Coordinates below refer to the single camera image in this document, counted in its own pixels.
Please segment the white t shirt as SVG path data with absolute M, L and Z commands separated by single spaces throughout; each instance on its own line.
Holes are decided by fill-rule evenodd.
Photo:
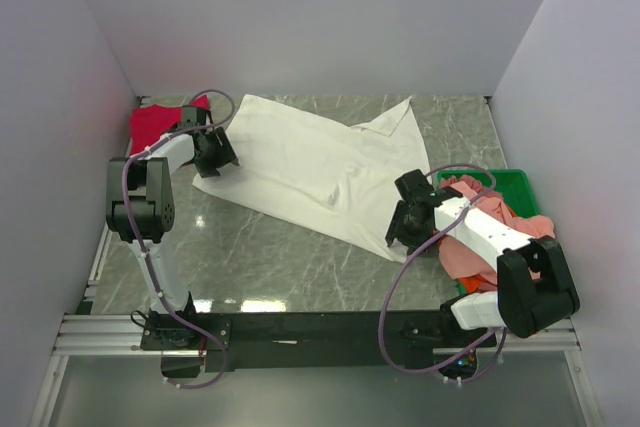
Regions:
M 243 98 L 226 130 L 239 158 L 220 176 L 195 176 L 206 194 L 402 263 L 385 236 L 408 171 L 429 171 L 411 101 L 344 124 L 258 96 Z

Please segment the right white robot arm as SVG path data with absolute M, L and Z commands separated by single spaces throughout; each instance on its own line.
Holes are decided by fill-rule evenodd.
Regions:
M 477 199 L 453 187 L 436 189 L 420 170 L 395 180 L 399 192 L 385 240 L 408 248 L 408 258 L 422 253 L 443 236 L 477 254 L 497 275 L 497 288 L 460 297 L 439 321 L 444 342 L 460 346 L 474 329 L 506 328 L 530 337 L 580 309 L 559 242 L 534 238 L 483 212 Z

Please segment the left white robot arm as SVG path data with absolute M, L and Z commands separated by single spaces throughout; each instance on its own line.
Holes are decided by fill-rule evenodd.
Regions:
M 106 186 L 107 226 L 128 244 L 143 271 L 151 292 L 149 314 L 171 316 L 164 336 L 179 349 L 193 346 L 200 335 L 192 295 L 169 247 L 176 217 L 171 176 L 185 164 L 203 178 L 239 164 L 225 129 L 204 107 L 183 106 L 178 122 L 156 142 L 111 159 Z

